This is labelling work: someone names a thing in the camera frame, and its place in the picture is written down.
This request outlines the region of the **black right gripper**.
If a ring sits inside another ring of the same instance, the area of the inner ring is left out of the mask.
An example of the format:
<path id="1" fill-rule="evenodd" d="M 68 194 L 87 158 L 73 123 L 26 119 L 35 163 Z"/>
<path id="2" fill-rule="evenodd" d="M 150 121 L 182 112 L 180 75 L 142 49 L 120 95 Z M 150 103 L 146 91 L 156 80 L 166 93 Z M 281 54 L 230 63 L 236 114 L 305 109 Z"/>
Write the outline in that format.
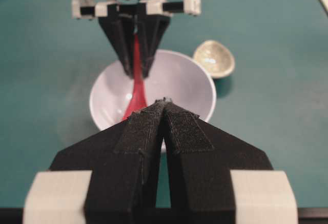
<path id="1" fill-rule="evenodd" d="M 115 50 L 125 74 L 133 77 L 135 22 L 132 13 L 139 6 L 139 51 L 143 77 L 148 77 L 155 53 L 173 13 L 198 16 L 201 0 L 72 0 L 72 17 L 98 22 Z"/>

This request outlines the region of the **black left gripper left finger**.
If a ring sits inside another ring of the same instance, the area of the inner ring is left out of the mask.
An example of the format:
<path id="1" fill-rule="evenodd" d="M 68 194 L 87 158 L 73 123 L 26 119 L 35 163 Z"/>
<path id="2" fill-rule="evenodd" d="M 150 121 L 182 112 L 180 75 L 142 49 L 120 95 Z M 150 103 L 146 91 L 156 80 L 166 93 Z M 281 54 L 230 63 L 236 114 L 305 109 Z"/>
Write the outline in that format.
<path id="1" fill-rule="evenodd" d="M 23 223 L 133 223 L 156 205 L 163 100 L 59 151 L 38 172 Z"/>

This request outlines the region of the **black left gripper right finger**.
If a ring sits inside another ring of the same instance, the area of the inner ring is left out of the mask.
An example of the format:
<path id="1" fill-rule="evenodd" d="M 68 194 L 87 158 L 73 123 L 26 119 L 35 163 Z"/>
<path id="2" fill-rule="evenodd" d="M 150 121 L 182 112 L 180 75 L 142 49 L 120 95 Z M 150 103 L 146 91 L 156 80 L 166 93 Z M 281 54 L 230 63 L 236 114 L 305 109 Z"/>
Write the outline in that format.
<path id="1" fill-rule="evenodd" d="M 171 207 L 191 223 L 297 223 L 285 172 L 261 149 L 172 102 L 163 109 Z"/>

